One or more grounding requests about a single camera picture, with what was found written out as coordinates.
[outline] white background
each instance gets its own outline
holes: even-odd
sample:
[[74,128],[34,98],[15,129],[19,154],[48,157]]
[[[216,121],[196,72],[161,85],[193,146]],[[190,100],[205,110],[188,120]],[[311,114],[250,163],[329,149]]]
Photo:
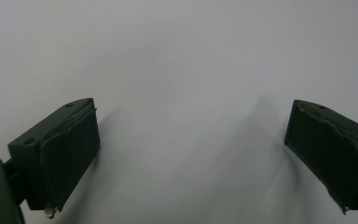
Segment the white background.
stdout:
[[358,122],[358,0],[0,1],[0,158],[86,97],[99,158],[28,224],[358,223],[282,143],[295,99]]

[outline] white surface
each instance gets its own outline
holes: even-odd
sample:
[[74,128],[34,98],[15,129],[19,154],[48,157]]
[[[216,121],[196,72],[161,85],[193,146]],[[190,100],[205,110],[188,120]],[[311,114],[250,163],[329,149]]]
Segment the white surface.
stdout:
[[102,151],[33,223],[358,223],[282,145],[294,99],[358,121],[358,0],[0,1],[0,158],[93,97]]

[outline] screw hole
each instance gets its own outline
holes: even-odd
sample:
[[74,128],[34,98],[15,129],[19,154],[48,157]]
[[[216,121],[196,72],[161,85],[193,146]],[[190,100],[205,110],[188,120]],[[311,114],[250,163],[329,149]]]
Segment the screw hole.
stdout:
[[31,144],[31,143],[33,143],[34,142],[34,138],[28,138],[27,140],[25,140],[24,142],[23,142],[23,144],[24,145],[29,145],[29,144]]

